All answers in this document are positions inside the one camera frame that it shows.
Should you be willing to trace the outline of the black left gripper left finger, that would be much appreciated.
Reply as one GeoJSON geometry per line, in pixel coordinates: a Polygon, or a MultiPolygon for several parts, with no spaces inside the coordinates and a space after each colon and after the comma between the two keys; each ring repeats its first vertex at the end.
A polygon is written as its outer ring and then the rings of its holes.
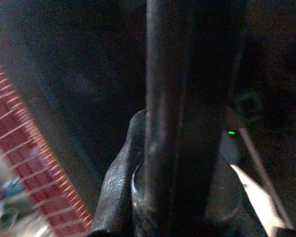
{"type": "Polygon", "coordinates": [[[129,122],[125,143],[105,174],[89,237],[134,235],[131,180],[144,159],[145,122],[145,110],[129,122]]]}

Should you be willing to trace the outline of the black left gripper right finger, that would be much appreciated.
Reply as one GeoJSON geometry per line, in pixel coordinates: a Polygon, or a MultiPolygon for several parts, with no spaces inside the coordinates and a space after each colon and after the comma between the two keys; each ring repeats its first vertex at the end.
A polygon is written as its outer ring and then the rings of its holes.
{"type": "Polygon", "coordinates": [[[218,155],[205,209],[210,222],[236,222],[242,207],[242,184],[234,169],[218,155]]]}

